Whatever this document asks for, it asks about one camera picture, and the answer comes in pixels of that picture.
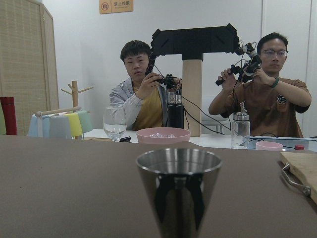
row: green watch strap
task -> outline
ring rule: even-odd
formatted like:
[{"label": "green watch strap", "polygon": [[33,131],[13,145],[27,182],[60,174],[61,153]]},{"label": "green watch strap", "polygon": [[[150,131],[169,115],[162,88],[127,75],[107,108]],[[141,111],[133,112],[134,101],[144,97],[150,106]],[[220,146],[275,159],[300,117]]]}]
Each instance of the green watch strap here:
[{"label": "green watch strap", "polygon": [[279,78],[277,77],[277,78],[275,78],[275,82],[270,87],[275,88],[276,85],[278,84],[278,82],[279,82]]}]

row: white chair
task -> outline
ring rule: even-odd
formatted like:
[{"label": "white chair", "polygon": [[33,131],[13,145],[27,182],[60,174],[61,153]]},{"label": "white chair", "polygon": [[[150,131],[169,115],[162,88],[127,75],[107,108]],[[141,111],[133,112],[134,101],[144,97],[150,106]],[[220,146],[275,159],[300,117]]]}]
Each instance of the white chair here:
[{"label": "white chair", "polygon": [[202,110],[204,113],[206,113],[208,116],[206,116],[205,114],[201,113],[201,117],[202,117],[202,124],[207,126],[208,128],[210,126],[215,126],[216,127],[216,132],[217,134],[223,133],[223,125],[229,127],[229,119],[228,118],[223,118],[221,115],[210,115],[208,108],[210,103],[213,101],[213,99],[215,98],[215,96],[203,96],[202,97]]}]

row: small pink bowl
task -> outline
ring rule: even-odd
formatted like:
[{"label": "small pink bowl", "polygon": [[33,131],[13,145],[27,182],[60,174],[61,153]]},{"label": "small pink bowl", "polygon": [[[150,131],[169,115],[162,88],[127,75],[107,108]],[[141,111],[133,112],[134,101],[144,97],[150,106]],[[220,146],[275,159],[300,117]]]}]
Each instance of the small pink bowl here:
[{"label": "small pink bowl", "polygon": [[256,143],[257,150],[282,150],[283,145],[276,142],[270,141],[259,141]]},{"label": "small pink bowl", "polygon": [[[161,135],[171,135],[175,137],[150,137],[159,133]],[[181,141],[189,141],[190,131],[173,127],[154,127],[137,131],[138,142],[142,144],[172,144]]]}]

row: sign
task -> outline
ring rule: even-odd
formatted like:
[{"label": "sign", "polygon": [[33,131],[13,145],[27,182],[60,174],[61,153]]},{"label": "sign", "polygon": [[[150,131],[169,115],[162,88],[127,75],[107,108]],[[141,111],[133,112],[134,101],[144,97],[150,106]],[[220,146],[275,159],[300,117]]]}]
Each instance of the sign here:
[{"label": "sign", "polygon": [[99,13],[133,11],[133,0],[99,0]]}]

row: red thermos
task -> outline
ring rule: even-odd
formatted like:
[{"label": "red thermos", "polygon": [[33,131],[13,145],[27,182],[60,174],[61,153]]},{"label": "red thermos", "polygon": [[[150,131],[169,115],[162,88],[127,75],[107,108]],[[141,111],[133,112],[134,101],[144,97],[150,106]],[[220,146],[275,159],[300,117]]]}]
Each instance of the red thermos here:
[{"label": "red thermos", "polygon": [[13,97],[0,97],[7,135],[17,135]]}]

